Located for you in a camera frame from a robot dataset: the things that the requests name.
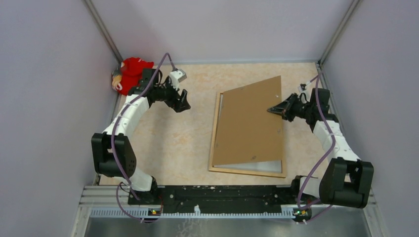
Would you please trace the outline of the brown cardboard backing board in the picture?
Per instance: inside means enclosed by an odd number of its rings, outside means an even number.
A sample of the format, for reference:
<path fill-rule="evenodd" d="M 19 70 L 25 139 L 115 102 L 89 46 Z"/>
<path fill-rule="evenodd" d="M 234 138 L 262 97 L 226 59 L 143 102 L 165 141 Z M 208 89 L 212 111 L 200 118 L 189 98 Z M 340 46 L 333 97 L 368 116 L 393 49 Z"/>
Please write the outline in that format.
<path fill-rule="evenodd" d="M 224 91 L 217 120 L 214 165 L 282 161 L 283 120 L 268 109 L 282 101 L 276 76 Z"/>

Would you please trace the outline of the plant window photo print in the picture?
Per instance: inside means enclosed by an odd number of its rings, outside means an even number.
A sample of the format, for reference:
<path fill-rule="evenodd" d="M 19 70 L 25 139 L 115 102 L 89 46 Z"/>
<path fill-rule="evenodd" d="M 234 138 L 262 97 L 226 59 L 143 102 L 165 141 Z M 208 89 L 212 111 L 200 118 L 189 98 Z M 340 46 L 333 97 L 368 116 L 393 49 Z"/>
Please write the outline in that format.
<path fill-rule="evenodd" d="M 214 165 L 217 168 L 229 168 L 229 169 L 240 169 L 240 170 L 254 170 L 254 171 L 265 171 L 284 173 L 285 158 L 282 161 L 264 161 L 256 163 L 241 163 L 241 164 L 230 164 L 230 165 Z"/>

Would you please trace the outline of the wooden picture frame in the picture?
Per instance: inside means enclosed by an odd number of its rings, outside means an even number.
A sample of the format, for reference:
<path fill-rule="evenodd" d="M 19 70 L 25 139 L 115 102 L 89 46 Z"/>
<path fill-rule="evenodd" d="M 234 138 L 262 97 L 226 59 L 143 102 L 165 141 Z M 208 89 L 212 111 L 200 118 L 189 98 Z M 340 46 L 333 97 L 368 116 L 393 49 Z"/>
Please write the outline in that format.
<path fill-rule="evenodd" d="M 275 172 L 254 171 L 254 170 L 217 168 L 213 166 L 212 162 L 213 162 L 213 155 L 214 155 L 214 149 L 215 149 L 215 139 L 216 139 L 216 134 L 217 134 L 217 125 L 218 125 L 218 118 L 219 118 L 222 96 L 223 96 L 223 92 L 219 92 L 216 96 L 214 119 L 213 119 L 212 134 L 211 134 L 211 144 L 210 144 L 210 152 L 209 152 L 209 161 L 208 161 L 208 171 L 285 179 L 287 177 L 286 168 L 283 169 L 285 171 L 284 173 L 275 173 Z"/>

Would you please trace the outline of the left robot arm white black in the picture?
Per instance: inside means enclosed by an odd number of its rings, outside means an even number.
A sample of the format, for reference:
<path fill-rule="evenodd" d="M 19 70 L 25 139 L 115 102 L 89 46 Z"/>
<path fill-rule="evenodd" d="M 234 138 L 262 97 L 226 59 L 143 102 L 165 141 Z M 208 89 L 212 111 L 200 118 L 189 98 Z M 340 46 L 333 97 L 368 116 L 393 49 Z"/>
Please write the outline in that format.
<path fill-rule="evenodd" d="M 191 108 L 187 90 L 179 89 L 187 78 L 182 69 L 172 70 L 164 81 L 156 69 L 144 69 L 139 83 L 130 88 L 126 101 L 111 124 L 91 138 L 96 173 L 114 178 L 127 185 L 130 204 L 158 204 L 161 201 L 156 179 L 137 167 L 130 142 L 141 117 L 155 102 L 164 102 L 176 113 Z"/>

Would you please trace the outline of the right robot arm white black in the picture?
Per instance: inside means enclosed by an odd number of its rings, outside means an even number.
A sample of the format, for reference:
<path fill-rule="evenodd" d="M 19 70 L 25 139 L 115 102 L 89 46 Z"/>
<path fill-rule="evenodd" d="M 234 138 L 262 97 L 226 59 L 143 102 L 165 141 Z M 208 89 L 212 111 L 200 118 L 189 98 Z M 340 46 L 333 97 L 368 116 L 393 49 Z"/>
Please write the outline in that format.
<path fill-rule="evenodd" d="M 336 115 L 329 112 L 331 93 L 327 89 L 313 89 L 308 101 L 302 93 L 291 94 L 268 112 L 283 120 L 304 119 L 320 141 L 325 154 L 306 176 L 296 176 L 290 189 L 290 198 L 300 208 L 309 196 L 314 204 L 364 208 L 367 206 L 374 175 L 371 162 L 362 161 L 346 141 Z"/>

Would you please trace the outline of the red cloth doll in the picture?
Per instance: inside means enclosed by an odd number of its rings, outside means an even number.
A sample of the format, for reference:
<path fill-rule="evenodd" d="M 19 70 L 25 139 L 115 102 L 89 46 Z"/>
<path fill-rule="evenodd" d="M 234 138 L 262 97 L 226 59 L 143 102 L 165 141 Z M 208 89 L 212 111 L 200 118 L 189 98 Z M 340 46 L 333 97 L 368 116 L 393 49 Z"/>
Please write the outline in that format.
<path fill-rule="evenodd" d="M 128 95 L 133 86 L 139 84 L 144 69 L 152 69 L 154 62 L 139 57 L 123 60 L 112 72 L 112 88 L 122 95 Z"/>

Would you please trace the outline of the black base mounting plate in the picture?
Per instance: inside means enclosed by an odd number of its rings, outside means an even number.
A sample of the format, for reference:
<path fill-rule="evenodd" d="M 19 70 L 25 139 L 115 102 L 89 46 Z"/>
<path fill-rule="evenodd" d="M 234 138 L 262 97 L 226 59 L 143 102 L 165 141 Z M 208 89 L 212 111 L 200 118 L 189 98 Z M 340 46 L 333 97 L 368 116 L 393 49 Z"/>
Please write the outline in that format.
<path fill-rule="evenodd" d="M 137 191 L 128 204 L 156 205 L 164 214 L 192 213 L 196 206 L 203 214 L 264 214 L 296 204 L 297 194 L 294 185 L 166 185 Z"/>

